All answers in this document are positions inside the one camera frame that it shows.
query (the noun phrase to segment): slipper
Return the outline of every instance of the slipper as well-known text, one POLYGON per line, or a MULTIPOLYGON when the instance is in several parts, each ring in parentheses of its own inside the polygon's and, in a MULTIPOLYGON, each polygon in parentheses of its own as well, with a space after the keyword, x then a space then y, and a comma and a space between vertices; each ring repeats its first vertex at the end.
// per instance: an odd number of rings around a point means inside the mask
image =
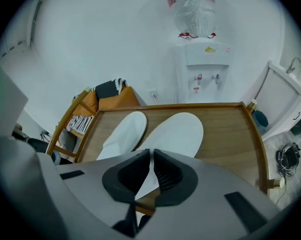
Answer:
POLYGON ((127 115, 104 142, 96 160, 117 157, 133 151, 140 142, 147 125, 146 116, 139 111, 127 115))
MULTIPOLYGON (((158 125, 141 144, 138 150, 154 149, 178 153, 194 158, 203 140, 202 122, 191 113, 177 113, 158 125)), ((159 187, 154 172, 154 161, 150 161, 149 173, 135 196, 135 200, 159 187)))

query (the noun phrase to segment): chair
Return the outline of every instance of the chair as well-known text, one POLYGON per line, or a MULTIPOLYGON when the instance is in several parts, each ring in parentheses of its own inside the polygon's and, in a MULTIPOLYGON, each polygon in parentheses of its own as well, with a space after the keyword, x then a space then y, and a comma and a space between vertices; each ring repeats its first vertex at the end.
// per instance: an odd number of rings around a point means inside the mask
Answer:
POLYGON ((90 135, 92 128, 99 116, 99 110, 108 110, 113 108, 123 108, 123 107, 135 107, 139 106, 140 103, 138 102, 134 91, 131 86, 127 86, 122 89, 121 93, 117 96, 112 97, 106 97, 106 98, 100 98, 98 101, 98 110, 97 112, 94 112, 83 100, 84 98, 89 94, 91 91, 90 87, 87 87, 77 98, 73 99, 72 104, 64 114, 64 116, 61 118, 60 122, 58 123, 55 132, 53 133, 51 140, 49 142, 49 145, 46 150, 46 154, 52 155, 53 151, 58 151, 62 154, 65 154, 69 157, 73 158, 73 162, 77 163, 83 147, 85 145, 85 142, 90 135), (59 137, 61 135, 61 132, 64 128, 66 128, 68 122, 73 117, 74 111, 78 108, 78 106, 81 105, 81 107, 88 111, 89 114, 93 116, 90 124, 87 127, 87 130, 84 135, 78 134, 74 130, 71 130, 70 133, 74 134, 78 138, 81 139, 80 144, 78 146, 77 152, 70 152, 68 150, 65 150, 64 148, 61 148, 59 146, 56 146, 57 141, 59 140, 59 137))

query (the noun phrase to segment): cabinet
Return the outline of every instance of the cabinet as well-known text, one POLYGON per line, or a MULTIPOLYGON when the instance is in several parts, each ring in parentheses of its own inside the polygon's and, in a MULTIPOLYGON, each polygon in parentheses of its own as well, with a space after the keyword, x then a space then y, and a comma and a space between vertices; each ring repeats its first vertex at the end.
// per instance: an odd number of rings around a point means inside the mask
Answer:
POLYGON ((268 127, 262 135, 263 141, 289 131, 301 120, 301 94, 280 73, 269 68, 256 97, 257 110, 263 112, 268 120, 268 127))

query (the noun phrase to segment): sink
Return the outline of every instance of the sink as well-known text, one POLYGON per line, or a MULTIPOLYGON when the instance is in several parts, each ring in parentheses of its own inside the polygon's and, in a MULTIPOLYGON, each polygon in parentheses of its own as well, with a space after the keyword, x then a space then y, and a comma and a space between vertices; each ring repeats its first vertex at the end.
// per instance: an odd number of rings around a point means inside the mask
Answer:
POLYGON ((269 61, 268 66, 270 69, 279 74, 285 81, 287 81, 301 95, 301 83, 296 79, 295 75, 287 74, 284 67, 272 60, 269 61))

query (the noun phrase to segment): white wall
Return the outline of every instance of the white wall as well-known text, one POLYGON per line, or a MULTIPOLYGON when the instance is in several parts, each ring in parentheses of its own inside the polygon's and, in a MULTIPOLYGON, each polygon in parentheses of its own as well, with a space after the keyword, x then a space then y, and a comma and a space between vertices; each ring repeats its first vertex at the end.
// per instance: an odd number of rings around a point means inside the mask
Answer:
POLYGON ((31 5, 32 0, 25 1, 3 31, 0 38, 0 59, 4 54, 7 56, 13 53, 20 42, 26 41, 31 5))
POLYGON ((24 110, 52 134, 77 92, 47 70, 36 51, 25 44, 19 45, 1 61, 1 65, 26 94, 28 102, 24 110))
MULTIPOLYGON (((298 57, 301 59, 301 30, 291 14, 286 9, 284 9, 283 12, 285 19, 285 35, 279 64, 285 69, 288 69, 293 58, 298 57)), ((295 60, 293 67, 295 68, 293 74, 299 77, 301 74, 301 67, 298 60, 295 60)))
POLYGON ((44 0, 34 45, 45 68, 77 93, 124 78, 146 104, 154 104, 152 89, 170 104, 169 37, 178 34, 167 31, 167 17, 166 0, 44 0))
POLYGON ((278 0, 226 0, 226 4, 230 20, 224 24, 231 30, 234 59, 221 101, 247 103, 257 94, 268 61, 280 60, 281 8, 278 0))
MULTIPOLYGON (((235 49, 220 100, 249 100, 268 60, 281 57, 279 4, 216 2, 219 38, 235 49)), ((16 55, 5 71, 29 98, 25 111, 52 132, 74 95, 114 78, 126 79, 147 105, 154 104, 152 89, 158 103, 174 103, 171 47, 178 34, 166 0, 44 0, 32 49, 16 55)))
POLYGON ((34 139, 41 139, 41 132, 44 129, 40 127, 38 123, 36 123, 24 110, 17 119, 17 123, 22 126, 22 132, 24 134, 34 139))

